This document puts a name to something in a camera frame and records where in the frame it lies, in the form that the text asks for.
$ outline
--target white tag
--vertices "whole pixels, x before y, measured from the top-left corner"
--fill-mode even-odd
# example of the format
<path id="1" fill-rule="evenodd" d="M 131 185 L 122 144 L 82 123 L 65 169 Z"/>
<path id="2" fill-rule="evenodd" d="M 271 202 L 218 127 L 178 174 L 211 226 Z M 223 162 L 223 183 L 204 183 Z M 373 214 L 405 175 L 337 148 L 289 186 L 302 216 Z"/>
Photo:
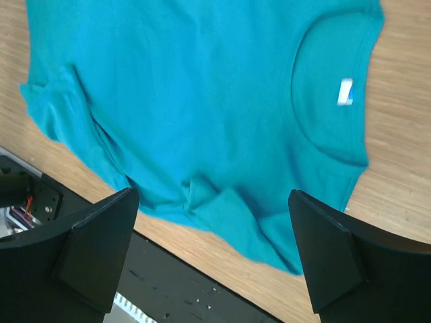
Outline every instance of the white tag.
<path id="1" fill-rule="evenodd" d="M 352 86 L 353 79 L 342 79 L 341 85 L 339 87 L 338 101 L 337 105 L 339 106 L 351 106 L 353 103 L 352 98 Z"/>

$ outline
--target wire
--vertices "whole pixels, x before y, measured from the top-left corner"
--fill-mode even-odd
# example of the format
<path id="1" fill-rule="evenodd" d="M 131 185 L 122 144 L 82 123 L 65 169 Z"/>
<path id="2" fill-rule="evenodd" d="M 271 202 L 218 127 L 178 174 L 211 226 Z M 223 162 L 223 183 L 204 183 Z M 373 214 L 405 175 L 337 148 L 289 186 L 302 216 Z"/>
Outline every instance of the wire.
<path id="1" fill-rule="evenodd" d="M 30 210 L 30 205 L 32 204 L 33 201 L 33 196 L 30 196 L 27 198 L 27 205 L 26 205 L 26 210 L 25 210 L 25 214 L 31 214 L 30 212 L 28 212 Z"/>

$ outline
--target teal t-shirt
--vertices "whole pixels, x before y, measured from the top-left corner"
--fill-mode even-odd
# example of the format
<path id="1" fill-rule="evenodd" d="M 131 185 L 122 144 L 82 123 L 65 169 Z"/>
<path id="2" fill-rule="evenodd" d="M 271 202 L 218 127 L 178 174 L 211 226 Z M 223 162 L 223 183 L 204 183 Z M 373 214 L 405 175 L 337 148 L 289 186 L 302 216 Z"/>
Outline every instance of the teal t-shirt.
<path id="1" fill-rule="evenodd" d="M 27 0 L 21 92 L 49 138 L 140 209 L 302 267 L 288 196 L 344 210 L 366 169 L 378 0 Z"/>

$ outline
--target black surface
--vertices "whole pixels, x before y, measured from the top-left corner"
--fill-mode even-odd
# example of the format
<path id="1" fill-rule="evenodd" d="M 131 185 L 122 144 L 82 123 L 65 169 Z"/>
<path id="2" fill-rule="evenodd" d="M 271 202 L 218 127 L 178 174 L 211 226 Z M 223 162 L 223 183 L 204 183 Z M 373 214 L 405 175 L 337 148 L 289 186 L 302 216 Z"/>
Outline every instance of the black surface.
<path id="1" fill-rule="evenodd" d="M 97 310 L 109 313 L 135 224 L 139 196 L 129 188 L 108 197 L 104 203 L 91 217 L 73 225 L 53 278 Z"/>
<path id="2" fill-rule="evenodd" d="M 115 285 L 113 289 L 117 288 L 120 271 L 115 269 L 123 265 L 123 259 L 113 255 L 113 258 L 120 263 L 114 264 L 114 272 L 112 273 L 112 268 L 107 266 L 112 264 L 112 261 L 101 258 L 100 262 L 106 261 L 107 263 L 104 269 L 97 273 L 98 286 L 96 286 L 95 282 L 90 280 L 94 279 L 94 273 L 84 274 L 82 272 L 81 265 L 84 264 L 85 260 L 76 254 L 81 252 L 86 257 L 93 259 L 99 257 L 99 254 L 103 253 L 101 248 L 104 246 L 95 242 L 99 236 L 103 238 L 104 228 L 99 227 L 96 232 L 93 230 L 80 231 L 84 236 L 91 234 L 90 238 L 94 241 L 90 245 L 79 245 L 74 239 L 74 235 L 71 235 L 71 228 L 74 226 L 85 227 L 85 225 L 95 223 L 93 221 L 98 217 L 101 218 L 105 215 L 109 217 L 110 214 L 115 218 L 115 221 L 109 225 L 121 226 L 122 214 L 115 210 L 114 202 L 121 199 L 128 200 L 124 203 L 134 202 L 134 211 L 136 211 L 137 193 L 133 191 L 133 189 L 126 189 L 116 193 L 114 197 L 90 205 L 80 212 L 58 219 L 49 225 L 41 225 L 0 239 L 0 259 L 2 261 L 0 266 L 0 304 L 3 307 L 3 310 L 0 311 L 0 322 L 102 322 L 104 312 L 97 310 L 89 303 L 94 304 L 100 299 L 106 301 L 111 297 L 110 306 L 112 306 L 114 295 L 110 293 L 110 290 L 112 284 Z M 136 212 L 125 215 L 125 217 L 132 218 L 132 221 L 128 221 L 129 235 L 120 237 L 127 240 L 126 242 L 117 242 L 118 248 L 111 250 L 120 255 L 124 255 L 127 251 Z M 64 249 L 69 238 L 73 240 L 72 244 L 69 245 L 75 246 L 75 250 L 73 250 L 75 253 L 70 252 L 70 248 Z M 58 268 L 59 264 L 60 273 L 66 275 L 53 275 L 54 269 Z M 68 273 L 75 271 L 81 274 L 81 280 L 79 277 L 73 280 L 74 276 L 68 275 Z M 97 287 L 97 297 L 93 298 L 94 291 L 83 290 L 81 288 L 83 284 L 86 284 L 87 288 Z M 83 295 L 87 302 L 84 302 L 82 297 L 76 297 L 77 294 Z"/>
<path id="3" fill-rule="evenodd" d="M 7 164 L 24 170 L 10 159 Z M 41 179 L 61 195 L 57 219 L 91 204 L 49 176 L 42 174 Z M 158 323 L 281 322 L 136 231 L 131 236 L 118 291 Z"/>
<path id="4" fill-rule="evenodd" d="M 29 189 L 29 175 L 0 173 L 0 207 L 8 207 L 10 203 L 13 205 L 24 203 Z"/>
<path id="5" fill-rule="evenodd" d="M 310 298 L 315 302 L 315 295 L 319 295 L 324 300 L 319 300 L 318 304 L 328 304 L 319 310 L 322 323 L 430 321 L 431 245 L 373 227 L 332 209 L 304 192 L 292 191 L 289 207 L 301 259 L 307 259 L 302 265 Z M 315 240 L 310 231 L 315 232 L 317 223 L 322 226 Z M 335 247 L 335 240 L 344 245 L 345 237 L 343 234 L 335 234 L 336 229 L 350 232 L 353 242 L 352 259 L 359 257 L 367 281 L 355 288 L 346 284 L 346 291 L 350 290 L 330 302 L 325 299 L 326 295 L 330 295 L 327 294 L 327 289 L 331 288 L 328 286 L 341 282 L 334 272 L 338 275 L 354 273 L 351 263 L 349 270 L 345 271 L 345 262 L 339 262 L 339 248 Z M 307 244 L 303 243 L 301 235 L 308 237 Z M 315 244 L 328 248 L 323 250 L 323 254 L 316 254 L 313 247 Z M 332 264 L 321 267 L 325 259 Z M 327 270 L 335 265 L 341 268 L 322 273 L 322 268 Z"/>
<path id="6" fill-rule="evenodd" d="M 40 222 L 46 224 L 54 220 L 62 196 L 59 192 L 43 181 L 34 181 L 31 193 L 33 201 L 30 211 Z"/>
<path id="7" fill-rule="evenodd" d="M 296 244 L 314 313 L 366 281 L 350 232 L 325 213 L 304 211 L 304 200 L 290 199 Z"/>

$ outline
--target wooden table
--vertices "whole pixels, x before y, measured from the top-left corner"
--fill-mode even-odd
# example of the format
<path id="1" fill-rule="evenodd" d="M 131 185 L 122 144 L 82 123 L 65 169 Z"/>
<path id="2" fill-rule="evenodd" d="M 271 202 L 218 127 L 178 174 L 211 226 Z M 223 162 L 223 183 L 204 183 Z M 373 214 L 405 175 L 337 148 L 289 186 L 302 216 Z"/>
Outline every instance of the wooden table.
<path id="1" fill-rule="evenodd" d="M 431 2 L 384 0 L 386 24 L 368 79 L 370 169 L 349 213 L 431 243 Z M 0 2 L 0 145 L 95 202 L 112 191 L 26 115 L 24 0 Z M 286 322 L 318 322 L 303 278 L 247 261 L 221 239 L 140 215 L 135 229 Z"/>

